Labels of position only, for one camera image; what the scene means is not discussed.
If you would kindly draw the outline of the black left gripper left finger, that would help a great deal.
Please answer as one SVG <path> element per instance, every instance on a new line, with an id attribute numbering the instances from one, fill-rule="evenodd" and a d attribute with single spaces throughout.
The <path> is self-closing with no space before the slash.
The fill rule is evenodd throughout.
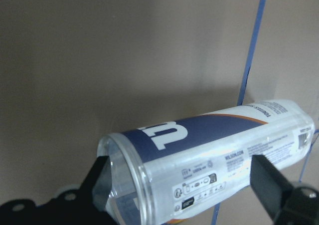
<path id="1" fill-rule="evenodd" d="M 2 225 L 112 225 L 105 211 L 112 188 L 108 156 L 99 156 L 78 189 L 60 193 L 37 206 L 29 199 L 11 200 L 0 206 Z"/>

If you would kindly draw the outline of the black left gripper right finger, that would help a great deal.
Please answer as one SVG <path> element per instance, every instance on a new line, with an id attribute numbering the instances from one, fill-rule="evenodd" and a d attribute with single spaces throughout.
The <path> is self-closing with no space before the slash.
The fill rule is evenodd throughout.
<path id="1" fill-rule="evenodd" d="M 264 156 L 253 155 L 251 188 L 274 225 L 317 225 L 319 191 L 290 182 Z"/>

